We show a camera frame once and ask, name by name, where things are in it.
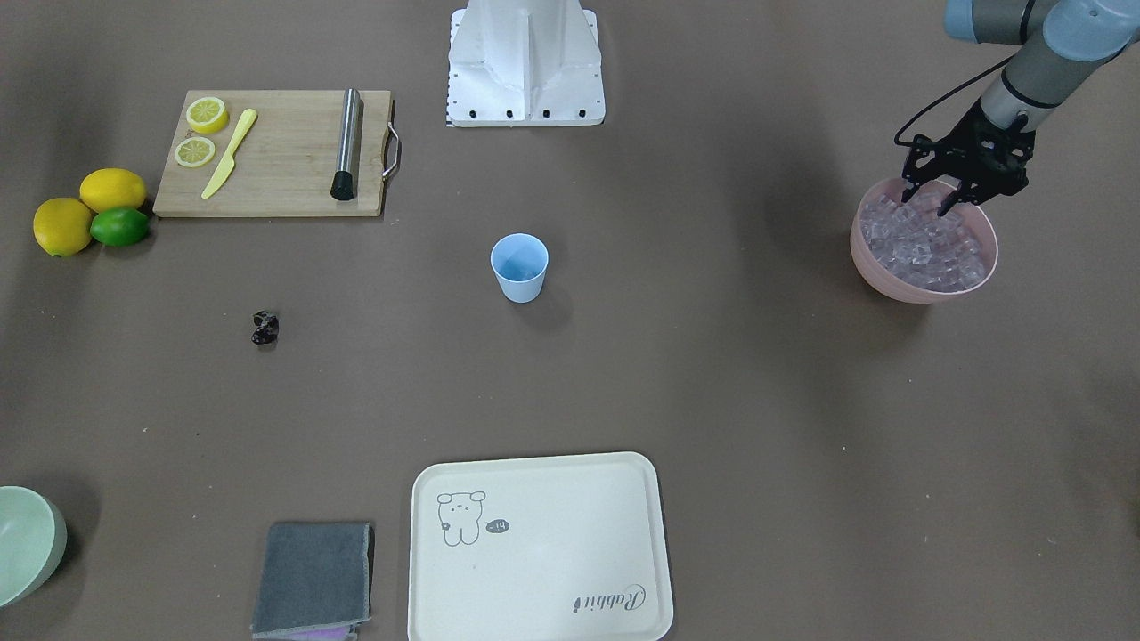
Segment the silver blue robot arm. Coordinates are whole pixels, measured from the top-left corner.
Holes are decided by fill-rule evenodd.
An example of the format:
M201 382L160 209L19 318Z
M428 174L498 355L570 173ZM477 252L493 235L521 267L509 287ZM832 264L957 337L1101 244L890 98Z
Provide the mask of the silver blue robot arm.
M1088 78L1137 41L1135 1L948 1L948 36L977 44L1013 44L997 78L948 133L917 133L901 170L901 202L927 182L956 179L938 214L958 203L980 206L1013 196L1029 182L1039 125Z

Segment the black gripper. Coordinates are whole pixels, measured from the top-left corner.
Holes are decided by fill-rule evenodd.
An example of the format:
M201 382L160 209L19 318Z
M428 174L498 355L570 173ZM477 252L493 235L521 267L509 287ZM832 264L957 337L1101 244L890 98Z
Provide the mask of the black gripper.
M926 182L940 177L956 179L956 187L940 200L937 216L948 216L953 206L976 206L976 198L1013 196L1029 185L1027 164L1033 159L1037 133L1027 130L1029 119L1013 117L1012 125L994 125L982 103L975 102L948 133L935 141L915 133L907 147L907 161L901 170L904 190L901 203L907 204Z

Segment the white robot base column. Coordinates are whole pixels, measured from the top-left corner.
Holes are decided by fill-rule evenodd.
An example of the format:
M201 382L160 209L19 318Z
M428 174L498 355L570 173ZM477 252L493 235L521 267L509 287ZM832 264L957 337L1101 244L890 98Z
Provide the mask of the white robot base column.
M578 1L469 1L449 25L447 125L606 120L598 16Z

